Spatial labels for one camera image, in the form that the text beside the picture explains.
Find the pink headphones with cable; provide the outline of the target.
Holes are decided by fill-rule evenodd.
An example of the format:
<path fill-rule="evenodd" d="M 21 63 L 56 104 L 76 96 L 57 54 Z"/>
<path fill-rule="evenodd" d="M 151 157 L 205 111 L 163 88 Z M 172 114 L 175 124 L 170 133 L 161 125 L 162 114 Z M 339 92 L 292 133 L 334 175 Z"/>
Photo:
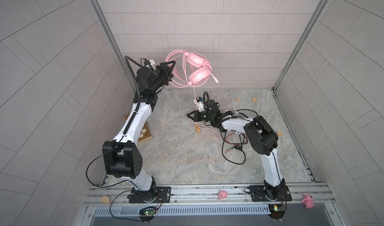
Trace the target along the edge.
<path fill-rule="evenodd" d="M 219 83 L 218 79 L 212 73 L 212 67 L 208 59 L 201 54 L 180 49 L 174 50 L 168 54 L 166 62 L 176 61 L 178 58 L 182 59 L 184 75 L 182 76 L 178 73 L 176 66 L 173 70 L 173 75 L 183 81 L 183 83 L 173 80 L 171 84 L 177 88 L 192 87 L 195 95 L 194 100 L 196 99 L 195 88 L 203 86 L 210 77 L 213 78 L 216 83 Z"/>

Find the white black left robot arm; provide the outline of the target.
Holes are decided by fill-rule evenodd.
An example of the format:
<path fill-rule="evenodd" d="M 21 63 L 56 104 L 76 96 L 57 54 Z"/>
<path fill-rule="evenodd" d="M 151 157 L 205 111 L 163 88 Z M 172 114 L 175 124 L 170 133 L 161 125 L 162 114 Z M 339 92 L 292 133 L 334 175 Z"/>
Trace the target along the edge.
<path fill-rule="evenodd" d="M 155 69 L 141 66 L 133 72 L 132 58 L 125 56 L 125 62 L 134 79 L 136 88 L 133 108 L 120 133 L 113 141 L 102 146 L 106 173 L 133 184 L 132 194 L 138 200 L 152 202 L 156 196 L 156 181 L 143 170 L 143 157 L 138 141 L 145 122 L 151 115 L 162 87 L 169 85 L 173 78 L 176 62 L 162 62 Z"/>

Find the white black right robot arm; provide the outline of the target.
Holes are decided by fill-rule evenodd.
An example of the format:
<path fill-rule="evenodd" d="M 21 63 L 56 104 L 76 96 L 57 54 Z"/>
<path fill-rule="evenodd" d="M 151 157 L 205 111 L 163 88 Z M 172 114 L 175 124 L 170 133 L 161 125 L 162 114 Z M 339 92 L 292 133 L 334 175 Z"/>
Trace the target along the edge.
<path fill-rule="evenodd" d="M 238 111 L 220 111 L 219 103 L 210 99 L 204 92 L 203 97 L 194 100 L 197 110 L 187 114 L 194 122 L 208 122 L 211 127 L 217 128 L 222 133 L 235 132 L 243 135 L 248 140 L 253 150 L 261 157 L 265 179 L 261 191 L 262 200 L 288 202 L 292 196 L 278 163 L 279 136 L 268 122 L 259 114 L 248 118 Z"/>

